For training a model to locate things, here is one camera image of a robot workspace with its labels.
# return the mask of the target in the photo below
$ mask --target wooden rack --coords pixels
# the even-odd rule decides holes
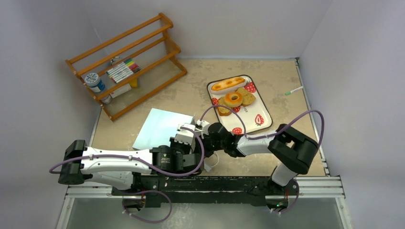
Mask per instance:
[[[160,28],[149,33],[148,35],[128,44],[127,46],[118,49],[115,52],[112,52],[110,55],[107,55],[103,58],[101,58],[100,60],[90,64],[89,66],[81,69],[81,70],[76,70],[73,67],[73,64],[75,62],[78,62],[82,59],[84,59],[85,57],[111,45],[112,43],[115,43],[125,37],[127,37],[128,35],[156,22],[160,20]],[[150,98],[151,96],[153,96],[154,94],[156,94],[158,91],[160,91],[161,89],[163,89],[164,87],[168,86],[170,83],[176,81],[177,79],[179,79],[180,77],[184,76],[185,74],[187,74],[187,70],[186,68],[180,64],[180,62],[177,60],[176,58],[176,54],[180,53],[180,47],[172,41],[172,39],[169,36],[168,33],[168,29],[173,28],[173,22],[163,13],[159,13],[158,16],[70,59],[70,60],[66,60],[67,65],[69,66],[69,68],[72,70],[73,74],[75,74],[75,76],[83,83],[83,85],[87,88],[87,90],[89,91],[89,93],[91,94],[91,96],[94,98],[94,100],[96,100],[100,106],[103,108],[103,110],[105,111],[105,113],[108,115],[108,117],[114,121],[115,119],[117,119],[118,117],[120,117],[121,115],[123,115],[125,112],[129,111],[130,109],[134,108],[135,106],[137,106],[138,104],[140,104],[141,102],[145,101],[146,99]],[[160,44],[161,42],[164,42],[165,48],[166,48],[166,55],[161,57],[158,60],[155,60],[153,63],[149,64],[148,66],[141,68],[140,71],[132,74],[130,77],[124,79],[123,81],[115,84],[113,87],[110,88],[106,88],[105,90],[102,91],[102,93],[100,94],[94,94],[94,92],[87,86],[87,84],[84,82],[84,79],[82,78],[83,74],[88,73],[89,71],[95,69],[96,67],[105,64],[107,62],[109,62],[111,59],[113,59],[114,57],[134,48],[135,46],[151,39],[152,37],[158,35],[158,34],[162,34],[162,37],[159,38],[158,40],[146,45],[145,47],[137,50],[136,52],[132,53],[131,55],[122,58],[121,61],[116,62],[115,64],[99,71],[97,74],[101,77],[102,75],[106,74],[106,72],[115,67],[116,65],[118,65],[119,63],[123,62],[124,60],[126,60],[127,58],[134,58],[142,53],[144,53],[145,51],[151,49],[152,47]],[[111,92],[115,91],[116,89],[128,84],[130,81],[134,80],[135,78],[140,77],[141,75],[145,74],[146,72],[149,72],[151,69],[157,67],[158,65],[162,64],[163,62],[165,62],[166,60],[170,60],[171,62],[173,62],[173,64],[175,64],[180,70],[181,72],[178,73],[177,75],[175,75],[174,77],[170,78],[169,80],[167,80],[166,82],[164,82],[163,84],[161,84],[160,86],[156,87],[154,90],[152,90],[151,92],[143,95],[141,98],[137,99],[136,101],[134,101],[133,103],[129,104],[128,106],[126,106],[124,109],[122,109],[121,111],[117,112],[116,114],[111,114],[105,107],[105,105],[101,102],[101,99],[108,96]]]

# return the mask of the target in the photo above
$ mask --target light blue paper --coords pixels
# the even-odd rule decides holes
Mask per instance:
[[[170,146],[170,137],[176,136],[177,126],[192,121],[193,117],[189,115],[152,108],[132,148],[142,150]]]

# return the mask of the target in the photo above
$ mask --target glass panel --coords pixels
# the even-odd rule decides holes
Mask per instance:
[[[136,215],[158,220],[166,216],[168,204],[161,208],[145,208]],[[158,229],[158,228],[252,228],[252,229],[342,229],[334,198],[302,198],[288,213],[278,216],[266,207],[247,204],[173,204],[171,216],[163,223],[149,224],[121,214],[121,199],[81,198],[69,219],[69,229]]]

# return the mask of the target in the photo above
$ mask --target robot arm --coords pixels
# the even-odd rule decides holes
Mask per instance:
[[[223,149],[232,157],[245,157],[257,153],[272,153],[281,162],[272,174],[272,182],[284,187],[297,174],[307,174],[314,159],[318,144],[310,137],[293,127],[289,127],[282,134],[251,140],[258,136],[269,135],[281,130],[286,124],[281,124],[277,131],[257,135],[234,135],[227,131],[221,123],[209,125],[204,121],[197,121],[204,131],[203,142],[206,156],[215,150]]]
[[[281,161],[281,165],[275,169],[268,184],[280,188],[286,186],[297,174],[306,174],[318,150],[318,144],[314,140],[292,127],[275,137],[250,140],[244,135],[235,135],[227,131],[221,123],[209,124],[206,121],[197,121],[196,126],[179,125],[179,132],[170,139],[170,146],[154,147],[151,150],[101,150],[87,147],[84,140],[76,140],[67,148],[64,159],[87,157],[64,164],[58,182],[77,185],[93,181],[111,185],[119,190],[127,190],[133,187],[134,174],[158,174],[149,165],[170,173],[190,172],[199,164],[202,152],[200,145],[195,143],[195,136],[181,129],[181,126],[199,131],[205,157],[210,157],[216,150],[224,150],[232,157],[273,153]]]

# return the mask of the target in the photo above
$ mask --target white box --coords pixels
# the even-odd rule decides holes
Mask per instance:
[[[128,84],[116,89],[115,91],[111,92],[110,95],[111,95],[111,97],[115,98],[130,90],[131,90],[131,85],[129,85],[129,83],[128,83]]]

